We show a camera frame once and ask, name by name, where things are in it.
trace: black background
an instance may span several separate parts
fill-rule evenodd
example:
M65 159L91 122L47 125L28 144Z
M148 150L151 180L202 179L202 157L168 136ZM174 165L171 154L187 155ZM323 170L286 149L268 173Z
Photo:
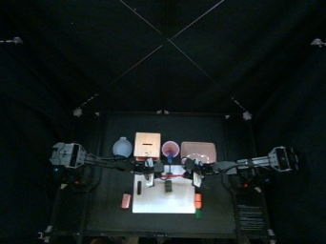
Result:
M83 116L242 112L234 97L254 115L258 154L279 145L302 153L302 171L276 174L268 190L275 234L325 241L326 49L311 46L326 38L325 1L216 4L1 3L0 39L24 41L0 44L3 237L47 226L51 146L69 139L83 119L72 110L97 93Z

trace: green object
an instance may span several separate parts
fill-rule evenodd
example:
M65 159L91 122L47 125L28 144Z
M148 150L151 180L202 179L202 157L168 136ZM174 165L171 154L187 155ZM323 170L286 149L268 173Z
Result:
M196 209L196 219L202 219L202 210L200 209Z

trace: red object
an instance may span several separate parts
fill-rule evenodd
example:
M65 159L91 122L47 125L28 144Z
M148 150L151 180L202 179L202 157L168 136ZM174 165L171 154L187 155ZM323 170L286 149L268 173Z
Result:
M124 194L121 197L121 208L127 209L129 204L131 194Z
M199 193L195 194L195 208L202 208L202 195Z

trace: table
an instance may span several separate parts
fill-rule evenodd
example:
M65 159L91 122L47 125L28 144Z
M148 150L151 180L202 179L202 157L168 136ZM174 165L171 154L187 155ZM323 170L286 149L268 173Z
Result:
M105 113L97 119L96 129L92 119L87 122L88 126L80 123L80 127L88 133L76 133L73 139L89 153L100 156L112 155L112 146L121 136L133 143L136 132L160 132L163 142L174 140L178 144L182 141L211 142L218 161L256 156L250 122L239 114ZM179 158L174 158L174 164L179 164ZM123 194L133 192L133 175L97 167L95 175L95 187L88 193L71 193L69 187L61 190L56 217L52 217L55 235L236 237L234 196L224 188L227 177L208 177L196 189L203 195L203 218L198 220L188 213L123 210Z

